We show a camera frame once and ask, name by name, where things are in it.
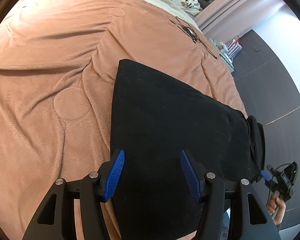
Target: fleece blanket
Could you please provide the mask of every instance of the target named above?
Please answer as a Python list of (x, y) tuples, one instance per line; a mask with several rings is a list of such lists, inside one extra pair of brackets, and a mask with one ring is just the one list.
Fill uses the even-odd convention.
[[(143, 0), (21, 0), (4, 19), (0, 227), (10, 240), (22, 239), (57, 178), (82, 179), (110, 159), (119, 60), (157, 69), (245, 114), (222, 60), (170, 20), (175, 17)], [(111, 239), (120, 239), (112, 203), (102, 208)], [(76, 202), (83, 240), (79, 212)]]

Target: white wall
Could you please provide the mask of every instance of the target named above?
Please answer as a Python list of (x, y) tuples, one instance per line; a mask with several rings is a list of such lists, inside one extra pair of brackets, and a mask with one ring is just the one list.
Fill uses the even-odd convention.
[(285, 5), (253, 30), (286, 67), (300, 93), (300, 21)]

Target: dark floor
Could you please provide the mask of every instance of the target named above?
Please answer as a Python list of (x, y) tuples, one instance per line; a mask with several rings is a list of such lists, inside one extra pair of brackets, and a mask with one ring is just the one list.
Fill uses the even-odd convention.
[[(240, 41), (243, 49), (234, 59), (232, 74), (247, 114), (264, 126), (266, 165), (299, 165), (282, 222), (283, 228), (291, 227), (300, 223), (300, 94), (281, 61), (253, 30)], [(254, 187), (266, 203), (264, 180)]]

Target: cable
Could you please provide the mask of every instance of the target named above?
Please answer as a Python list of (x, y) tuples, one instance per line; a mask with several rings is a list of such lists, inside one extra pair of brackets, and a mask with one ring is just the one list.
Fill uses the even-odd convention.
[(272, 181), (273, 181), (273, 177), (274, 177), (274, 174), (276, 173), (276, 171), (281, 168), (282, 166), (285, 166), (285, 165), (293, 165), (294, 168), (296, 168), (296, 166), (293, 164), (293, 163), (285, 163), (285, 164), (282, 164), (280, 165), (278, 168), (276, 168), (272, 174), (272, 178), (271, 178), (271, 182), (270, 182), (270, 188), (269, 188), (269, 194), (268, 194), (268, 198), (267, 198), (267, 201), (266, 203), (268, 203), (269, 201), (269, 198), (270, 198), (270, 193), (271, 193), (271, 187), (272, 187)]
[[(197, 35), (197, 33), (194, 31), (194, 29), (190, 26), (189, 23), (187, 23), (185, 20), (179, 18), (178, 16), (176, 16), (176, 20), (179, 22), (180, 25), (178, 25), (178, 28), (180, 30), (182, 30), (186, 35), (188, 35), (192, 41), (194, 42), (194, 44), (196, 43), (201, 43), (205, 49), (209, 52), (209, 54), (211, 56), (213, 56), (215, 59), (218, 59), (213, 52), (208, 48), (208, 46), (206, 44), (203, 43), (203, 41), (200, 40), (199, 36)], [(185, 26), (181, 23), (182, 20), (183, 22), (185, 22), (188, 26)]]

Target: black device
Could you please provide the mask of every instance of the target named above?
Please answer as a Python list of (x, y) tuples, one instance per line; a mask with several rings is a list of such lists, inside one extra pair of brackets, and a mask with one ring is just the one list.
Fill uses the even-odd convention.
[(293, 162), (281, 172), (274, 169), (270, 164), (267, 165), (267, 169), (272, 174), (272, 179), (266, 180), (265, 185), (272, 192), (278, 191), (280, 194), (279, 198), (284, 202), (291, 199), (293, 195), (292, 186), (295, 184), (298, 175), (298, 164)]

